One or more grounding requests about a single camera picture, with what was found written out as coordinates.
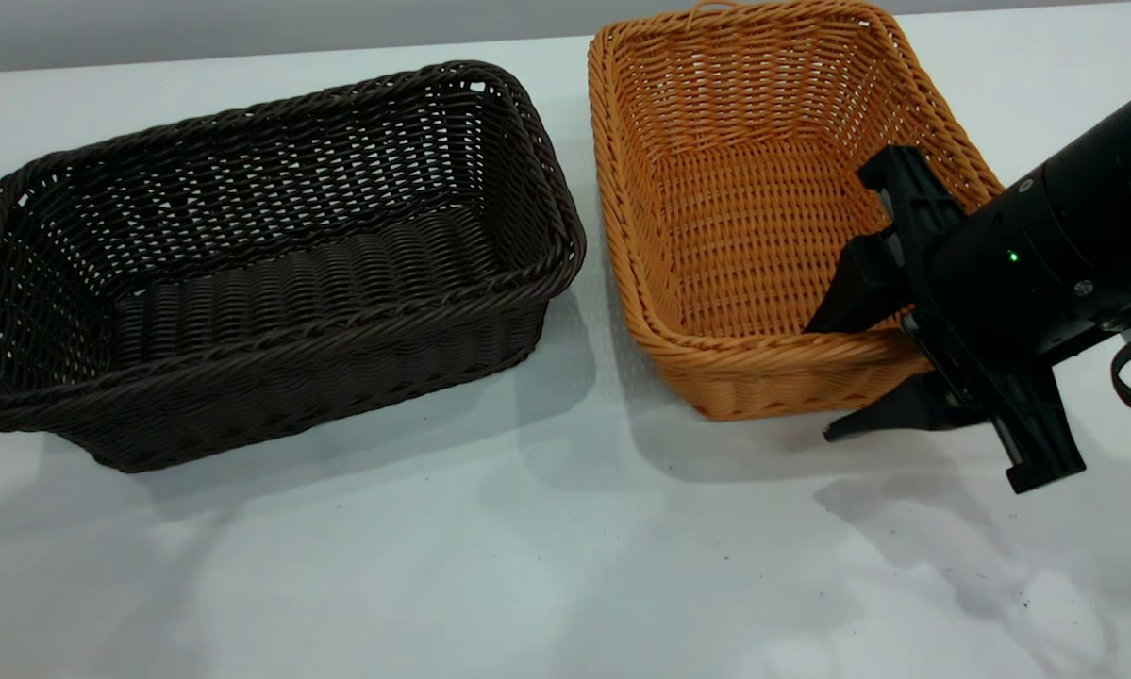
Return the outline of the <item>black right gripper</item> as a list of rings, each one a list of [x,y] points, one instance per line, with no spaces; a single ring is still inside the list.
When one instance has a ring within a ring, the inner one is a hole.
[[[903,328],[932,364],[823,431],[836,442],[872,431],[949,431],[988,421],[1026,493],[1086,469],[1048,359],[1065,327],[1064,289],[1021,221],[967,215],[914,147],[860,167],[890,201],[891,223],[851,238],[806,334],[860,334],[905,311]]]

